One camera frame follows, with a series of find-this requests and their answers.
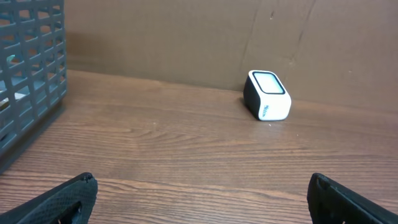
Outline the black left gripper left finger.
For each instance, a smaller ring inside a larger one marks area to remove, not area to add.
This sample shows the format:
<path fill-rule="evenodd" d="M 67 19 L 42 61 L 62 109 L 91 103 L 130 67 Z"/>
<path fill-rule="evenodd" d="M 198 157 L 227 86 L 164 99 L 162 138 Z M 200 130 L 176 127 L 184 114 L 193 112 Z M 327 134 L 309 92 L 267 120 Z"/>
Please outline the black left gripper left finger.
<path fill-rule="evenodd" d="M 1 214 L 1 224 L 88 223 L 98 193 L 93 174 L 84 172 Z"/>

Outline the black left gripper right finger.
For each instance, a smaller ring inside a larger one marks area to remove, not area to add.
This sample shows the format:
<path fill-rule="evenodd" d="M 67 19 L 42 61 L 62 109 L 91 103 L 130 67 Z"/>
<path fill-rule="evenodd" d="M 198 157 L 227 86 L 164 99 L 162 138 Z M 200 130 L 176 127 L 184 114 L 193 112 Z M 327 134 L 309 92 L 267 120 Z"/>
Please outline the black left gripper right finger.
<path fill-rule="evenodd" d="M 307 202 L 313 224 L 397 224 L 397 214 L 321 173 L 310 179 Z"/>

